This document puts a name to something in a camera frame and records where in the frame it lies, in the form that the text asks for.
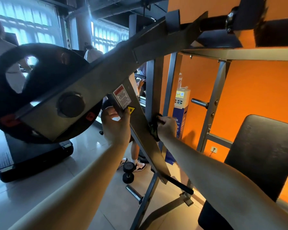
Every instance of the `yellow warning sticker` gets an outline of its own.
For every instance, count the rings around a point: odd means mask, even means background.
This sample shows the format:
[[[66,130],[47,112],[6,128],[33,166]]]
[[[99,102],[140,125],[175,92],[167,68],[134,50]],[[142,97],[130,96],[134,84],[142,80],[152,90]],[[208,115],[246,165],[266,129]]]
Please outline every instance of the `yellow warning sticker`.
[[[129,111],[130,111],[130,114],[135,110],[135,108],[134,107],[132,107],[132,106],[127,106],[127,108],[129,109]]]

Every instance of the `wall outlet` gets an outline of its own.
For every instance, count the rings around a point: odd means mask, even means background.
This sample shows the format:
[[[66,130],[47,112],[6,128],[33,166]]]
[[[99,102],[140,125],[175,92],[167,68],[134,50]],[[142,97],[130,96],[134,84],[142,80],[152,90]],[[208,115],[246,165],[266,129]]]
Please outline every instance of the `wall outlet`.
[[[218,148],[212,146],[210,151],[216,153],[218,151]]]

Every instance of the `sneaker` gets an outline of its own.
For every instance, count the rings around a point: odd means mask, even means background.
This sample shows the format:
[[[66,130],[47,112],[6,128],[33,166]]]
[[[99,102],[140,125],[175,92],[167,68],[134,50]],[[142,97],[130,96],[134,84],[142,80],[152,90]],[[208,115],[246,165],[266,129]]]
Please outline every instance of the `sneaker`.
[[[117,169],[119,169],[120,167],[122,167],[127,161],[128,161],[127,158],[123,158],[123,159],[121,160],[121,163],[119,164],[119,167],[118,167]]]
[[[133,171],[134,173],[135,172],[139,172],[139,171],[142,171],[146,168],[146,164],[145,163],[141,163],[140,160],[138,160],[138,163],[137,163],[137,167],[136,169]]]

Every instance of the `red label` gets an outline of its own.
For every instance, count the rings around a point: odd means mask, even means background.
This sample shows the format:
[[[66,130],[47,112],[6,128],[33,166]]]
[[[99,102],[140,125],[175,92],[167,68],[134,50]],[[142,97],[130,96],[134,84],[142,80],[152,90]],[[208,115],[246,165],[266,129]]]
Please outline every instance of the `red label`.
[[[14,114],[9,114],[0,118],[0,122],[5,125],[6,127],[14,127],[20,124],[20,120],[15,119]]]
[[[93,121],[96,115],[93,112],[88,112],[86,119],[89,121]]]
[[[123,85],[121,85],[117,90],[115,90],[114,94],[118,95],[124,89]]]

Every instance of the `tiled floor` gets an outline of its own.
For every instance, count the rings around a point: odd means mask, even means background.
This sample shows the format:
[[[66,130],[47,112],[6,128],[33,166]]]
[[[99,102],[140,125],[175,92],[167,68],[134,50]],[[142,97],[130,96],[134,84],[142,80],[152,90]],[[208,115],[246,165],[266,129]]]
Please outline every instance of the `tiled floor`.
[[[62,163],[30,178],[3,183],[0,181],[0,230],[8,229],[13,223],[31,210],[44,198],[68,182],[90,162],[94,161],[106,148],[106,141],[99,134],[99,129],[91,126],[83,134],[71,140],[74,153]],[[130,158],[130,146],[125,156]],[[184,181],[185,175],[175,166],[170,166],[171,174]],[[128,230],[138,210],[138,203],[125,189],[122,181],[123,170],[118,170],[100,204],[100,207],[89,227],[90,230]],[[135,173],[131,184],[141,195],[144,195],[153,173],[150,167]],[[149,215],[157,208],[179,197],[181,190],[172,184],[159,183],[150,206],[146,212]],[[188,207],[183,204],[172,212],[160,217],[149,227],[150,230],[200,230],[197,218],[202,208],[204,198],[195,192],[194,204]]]

